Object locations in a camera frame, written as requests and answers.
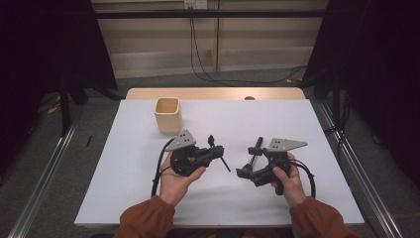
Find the black metal stand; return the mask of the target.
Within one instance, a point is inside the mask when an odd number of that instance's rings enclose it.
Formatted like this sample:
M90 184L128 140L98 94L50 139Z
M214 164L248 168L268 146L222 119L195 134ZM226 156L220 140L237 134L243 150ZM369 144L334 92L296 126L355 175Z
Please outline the black metal stand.
M88 80L83 77L63 76L58 82L58 93L61 107L61 136L63 137L71 126L71 117L69 109L69 99L71 97L77 105L84 105L88 101L88 96L85 93L85 88L91 88L94 91L110 98L111 100L119 101L124 97L111 92L109 89L100 86L98 83Z

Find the white table mat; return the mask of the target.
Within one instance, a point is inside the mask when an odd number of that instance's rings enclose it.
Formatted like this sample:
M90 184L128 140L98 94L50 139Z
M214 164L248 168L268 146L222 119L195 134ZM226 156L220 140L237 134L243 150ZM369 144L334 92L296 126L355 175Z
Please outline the white table mat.
M122 212L151 196L158 157L168 136L158 130L152 100L121 102L104 150L75 222L114 225ZM293 150L313 174L302 183L307 193L330 204L348 225L363 223L360 210L307 100L184 100L183 125L198 147L213 135L225 148L175 208L177 228L280 227L290 225L285 199L270 185L238 178L258 137L306 142Z

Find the black curtain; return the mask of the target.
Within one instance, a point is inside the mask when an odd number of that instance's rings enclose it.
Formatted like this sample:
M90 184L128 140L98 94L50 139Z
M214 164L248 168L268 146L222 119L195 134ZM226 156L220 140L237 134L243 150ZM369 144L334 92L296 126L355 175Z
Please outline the black curtain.
M117 87L91 0L0 0L0 175L38 118L41 99L66 89Z
M338 80L399 168L420 186L420 0L328 0L303 81Z

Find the person's right hand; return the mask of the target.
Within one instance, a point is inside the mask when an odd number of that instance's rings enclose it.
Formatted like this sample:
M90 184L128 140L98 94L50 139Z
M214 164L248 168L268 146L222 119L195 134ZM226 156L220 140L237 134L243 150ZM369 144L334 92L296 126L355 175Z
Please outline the person's right hand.
M307 198L300 179L300 174L296 166L291 166L289 175L278 167L272 169L275 176L283 184L283 196L290 208L303 203Z

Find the aluminium floor rail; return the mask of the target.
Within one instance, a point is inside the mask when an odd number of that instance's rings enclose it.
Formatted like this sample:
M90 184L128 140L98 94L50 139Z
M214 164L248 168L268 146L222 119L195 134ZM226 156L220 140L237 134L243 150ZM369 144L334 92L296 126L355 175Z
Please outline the aluminium floor rail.
M17 221L12 227L7 238L26 238L27 234L38 214L38 211L43 203L50 184L53 180L53 175L57 170L58 164L63 158L69 143L73 137L76 126L83 113L84 107L80 106L76 108L73 121L70 123L69 128L61 136L54 148L52 155L50 156L49 162L44 169L42 176L37 182L35 189L33 190L29 200L26 202L23 210L18 216Z
M329 130L334 135L337 145L337 161L341 164L340 155L343 155L349 164L356 180L358 181L361 190L367 199L369 207L372 209L374 216L380 224L381 230L384 232L386 238L403 238L397 223L392 217L389 209L386 207L379 193L376 191L374 185L370 181L362 163L360 162L355 150L351 146L345 133L338 128L337 123L333 119L333 112L325 101L319 103L319 108L322 111L323 117L329 125Z

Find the black handled makeup brush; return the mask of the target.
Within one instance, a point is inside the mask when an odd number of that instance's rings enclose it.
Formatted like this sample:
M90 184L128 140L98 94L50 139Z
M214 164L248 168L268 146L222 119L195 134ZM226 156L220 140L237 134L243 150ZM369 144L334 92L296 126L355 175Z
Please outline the black handled makeup brush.
M258 137L258 139L257 139L257 142L256 142L256 144L254 145L254 147L257 147L257 148L261 148L262 149L262 143L263 143L263 137ZM253 155L250 155L250 158L249 158L249 160L248 160L248 162L247 162L247 166L250 168L250 169L252 169L253 168L253 166L254 166L254 163L255 163L255 160L256 160L256 158L257 158L258 156L253 156Z

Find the white wall socket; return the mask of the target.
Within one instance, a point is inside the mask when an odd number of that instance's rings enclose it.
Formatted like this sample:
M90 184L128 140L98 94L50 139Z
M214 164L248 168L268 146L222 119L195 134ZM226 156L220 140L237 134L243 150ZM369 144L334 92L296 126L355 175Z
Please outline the white wall socket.
M189 10L206 10L207 0L184 0L184 8Z

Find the beige square cup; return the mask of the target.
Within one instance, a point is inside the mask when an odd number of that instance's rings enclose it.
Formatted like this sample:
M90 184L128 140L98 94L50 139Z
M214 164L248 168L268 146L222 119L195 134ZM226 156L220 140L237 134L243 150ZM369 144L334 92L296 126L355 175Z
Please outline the beige square cup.
M180 100L176 97L159 98L155 108L155 116L161 133L178 133L182 128Z

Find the black horizontal bar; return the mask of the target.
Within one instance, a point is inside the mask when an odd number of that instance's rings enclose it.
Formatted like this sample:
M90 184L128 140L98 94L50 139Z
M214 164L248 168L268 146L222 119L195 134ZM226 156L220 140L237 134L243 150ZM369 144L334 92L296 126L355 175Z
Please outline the black horizontal bar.
M327 10L95 10L97 19L151 18L320 18Z

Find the person's left hand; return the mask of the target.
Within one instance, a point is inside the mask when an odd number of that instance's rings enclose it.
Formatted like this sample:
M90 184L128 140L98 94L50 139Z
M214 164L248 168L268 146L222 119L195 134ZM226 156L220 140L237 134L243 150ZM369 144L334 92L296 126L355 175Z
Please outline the person's left hand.
M168 155L160 167L160 189L158 196L167 204L177 206L188 192L189 186L201 178L206 169L201 167L189 177L178 175L170 166Z

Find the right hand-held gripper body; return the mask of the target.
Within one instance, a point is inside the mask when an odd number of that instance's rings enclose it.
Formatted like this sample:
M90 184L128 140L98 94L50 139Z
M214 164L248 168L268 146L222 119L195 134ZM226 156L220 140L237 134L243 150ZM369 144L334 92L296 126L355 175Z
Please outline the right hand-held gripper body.
M287 152L306 145L306 142L272 138L269 145L266 148L262 148L262 156L267 158L267 165L263 169L252 172L252 182L254 185L262 186L275 182L277 184L275 193L277 195L283 195L283 184L275 176L272 169L274 167L281 168L289 175L291 160L288 158Z

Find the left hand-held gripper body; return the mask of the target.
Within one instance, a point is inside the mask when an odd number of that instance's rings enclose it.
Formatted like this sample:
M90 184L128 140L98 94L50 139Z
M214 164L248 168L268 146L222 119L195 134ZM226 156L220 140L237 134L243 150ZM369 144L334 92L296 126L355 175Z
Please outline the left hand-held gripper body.
M211 162L209 150L196 147L188 130L180 131L164 150L171 152L171 168L183 177L189 177L200 167L207 168Z

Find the wooden table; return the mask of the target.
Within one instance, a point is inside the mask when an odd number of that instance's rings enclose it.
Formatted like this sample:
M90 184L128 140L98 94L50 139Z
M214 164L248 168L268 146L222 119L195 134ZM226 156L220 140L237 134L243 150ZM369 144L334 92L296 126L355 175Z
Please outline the wooden table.
M131 88L127 99L177 97L181 100L300 100L305 95L297 87L175 87Z

